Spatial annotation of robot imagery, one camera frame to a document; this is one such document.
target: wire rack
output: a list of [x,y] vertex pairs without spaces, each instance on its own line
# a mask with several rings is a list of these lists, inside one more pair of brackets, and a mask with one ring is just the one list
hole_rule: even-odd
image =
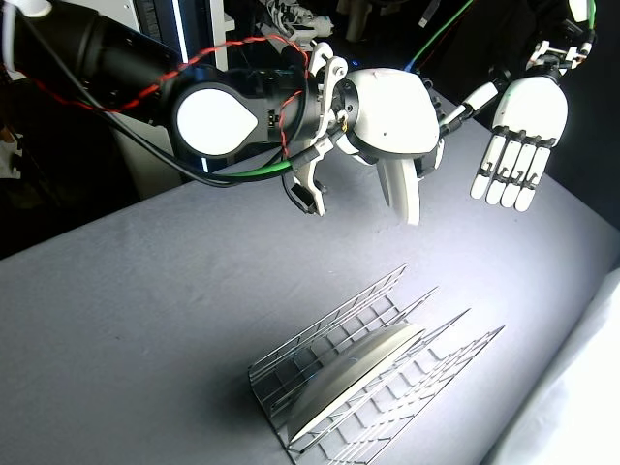
[[431,345],[469,310],[427,331],[388,371],[353,395],[298,441],[289,444],[287,419],[308,380],[369,332],[413,323],[412,314],[438,288],[400,310],[388,294],[406,264],[250,366],[250,385],[293,464],[372,463],[416,415],[503,329],[499,327],[439,357]]

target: green cable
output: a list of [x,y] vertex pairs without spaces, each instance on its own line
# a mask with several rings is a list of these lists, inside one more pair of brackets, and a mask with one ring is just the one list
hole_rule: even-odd
[[244,177],[244,176],[258,176],[261,174],[269,174],[271,172],[285,172],[288,168],[291,167],[291,162],[289,160],[285,160],[284,162],[275,163],[273,165],[269,165],[262,168],[256,168],[255,170],[242,171],[242,172],[227,172],[224,176],[234,176],[234,177]]
[[591,30],[594,30],[594,20],[597,14],[597,4],[595,0],[589,0],[588,2],[588,26]]
[[422,46],[422,48],[419,50],[418,53],[416,53],[416,55],[414,56],[414,58],[411,60],[412,63],[415,63],[416,61],[418,61],[418,58],[420,58],[420,56],[426,51],[427,48],[430,47],[430,45],[435,42],[437,40],[437,38],[440,36],[440,34],[442,32],[444,32],[448,27],[450,27],[450,25],[456,21],[456,19],[462,15],[462,13],[467,10],[467,8],[474,2],[474,0],[467,0],[467,2],[465,2],[465,5],[463,5],[460,10],[458,10],[458,12],[456,12],[449,20],[446,24],[444,24],[442,27],[439,28],[439,30],[433,34],[433,36],[428,40],[428,42],[426,44],[424,44]]

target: dark background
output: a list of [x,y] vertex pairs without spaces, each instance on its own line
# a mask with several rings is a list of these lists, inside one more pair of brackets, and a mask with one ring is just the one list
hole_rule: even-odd
[[[462,5],[443,0],[425,29],[419,28],[418,21],[426,0],[409,1],[395,15],[381,16],[379,8],[374,8],[362,40],[350,44],[344,40],[348,18],[335,12],[336,1],[301,3],[317,14],[331,16],[336,27],[327,40],[352,63],[352,69],[403,68]],[[552,22],[558,12],[562,15],[567,3],[476,0],[420,58],[417,68],[433,79],[443,95],[457,102],[486,82],[491,64],[501,63],[518,74],[519,60],[529,55],[537,29]],[[255,24],[268,21],[257,0],[225,4],[237,26],[230,38],[257,34]],[[614,148],[615,111],[620,104],[620,65],[614,53],[620,33],[615,18],[620,17],[620,4],[614,0],[598,0],[597,4],[599,40],[587,62],[561,81],[569,100],[569,121],[546,171],[620,228],[620,183],[616,180],[620,158]],[[283,64],[268,44],[230,51],[232,67]],[[488,123],[492,114],[493,108],[482,113],[480,122]],[[22,181],[0,180],[0,257],[138,201],[114,138],[98,118],[57,104],[28,82],[0,89],[0,117],[26,135],[29,154],[28,163],[21,167]]]

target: table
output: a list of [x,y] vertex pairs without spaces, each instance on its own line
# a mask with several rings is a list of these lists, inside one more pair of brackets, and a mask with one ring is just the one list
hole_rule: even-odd
[[549,178],[525,214],[470,199],[488,138],[450,137],[417,228],[333,154],[324,218],[277,179],[188,184],[1,262],[0,462],[284,465],[247,366],[409,262],[396,302],[441,288],[421,323],[507,326],[379,463],[479,463],[620,252]]

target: white plate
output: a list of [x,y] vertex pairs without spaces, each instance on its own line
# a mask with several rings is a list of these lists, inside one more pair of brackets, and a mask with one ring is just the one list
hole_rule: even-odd
[[295,402],[287,425],[289,442],[311,431],[388,370],[423,333],[417,325],[390,325],[372,331],[344,350],[317,372]]

